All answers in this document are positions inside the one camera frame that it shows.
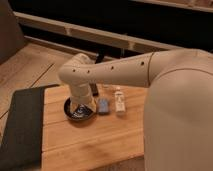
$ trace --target black mat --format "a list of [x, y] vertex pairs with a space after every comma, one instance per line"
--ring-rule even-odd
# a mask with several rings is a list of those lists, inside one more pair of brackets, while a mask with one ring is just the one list
[[44, 90], [38, 87], [13, 94], [0, 147], [0, 170], [21, 170], [41, 162]]

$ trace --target wooden table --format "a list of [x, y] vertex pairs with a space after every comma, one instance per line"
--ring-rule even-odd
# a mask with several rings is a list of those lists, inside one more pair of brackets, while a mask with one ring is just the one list
[[146, 89], [122, 86], [126, 114], [118, 117], [114, 108], [114, 87], [99, 85], [99, 97], [110, 101], [110, 115], [88, 121], [69, 121], [63, 105], [67, 86], [45, 91], [42, 170], [92, 170], [144, 154], [143, 106]]

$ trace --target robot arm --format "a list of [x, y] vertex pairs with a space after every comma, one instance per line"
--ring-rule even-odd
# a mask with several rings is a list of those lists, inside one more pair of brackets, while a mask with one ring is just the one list
[[69, 84], [71, 100], [92, 111], [88, 83], [151, 85], [144, 106], [146, 170], [212, 171], [212, 59], [205, 51], [180, 49], [93, 65], [79, 54], [59, 76]]
[[94, 65], [88, 56], [78, 54], [60, 68], [59, 77], [69, 85], [73, 103], [85, 104], [95, 111], [89, 83], [149, 87], [169, 64], [196, 55], [197, 50], [179, 49]]

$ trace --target floor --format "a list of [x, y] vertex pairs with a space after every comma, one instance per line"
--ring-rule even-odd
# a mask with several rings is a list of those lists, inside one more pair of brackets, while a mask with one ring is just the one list
[[[61, 84], [57, 76], [58, 69], [72, 56], [73, 54], [29, 43], [0, 65], [0, 143], [13, 92], [18, 89]], [[138, 157], [95, 171], [143, 171], [143, 168], [143, 157]]]

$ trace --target white bottle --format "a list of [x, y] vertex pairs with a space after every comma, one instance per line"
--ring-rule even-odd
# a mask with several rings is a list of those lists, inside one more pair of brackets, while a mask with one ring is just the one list
[[118, 116], [124, 115], [126, 111], [124, 93], [119, 86], [116, 87], [115, 91], [115, 111]]

